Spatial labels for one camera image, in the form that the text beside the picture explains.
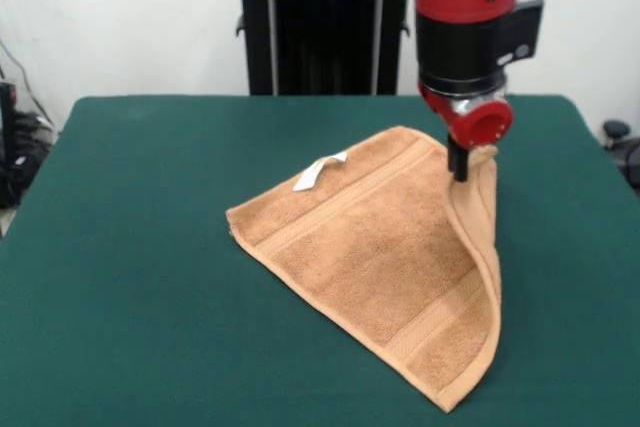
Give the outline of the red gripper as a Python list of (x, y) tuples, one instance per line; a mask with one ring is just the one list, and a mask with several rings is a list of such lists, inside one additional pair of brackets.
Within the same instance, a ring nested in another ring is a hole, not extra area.
[(469, 98), (449, 98), (423, 85), (422, 97), (446, 123), (448, 170), (457, 182), (466, 182), (469, 155), (473, 148), (495, 144), (504, 137), (514, 119), (506, 90), (498, 90)]

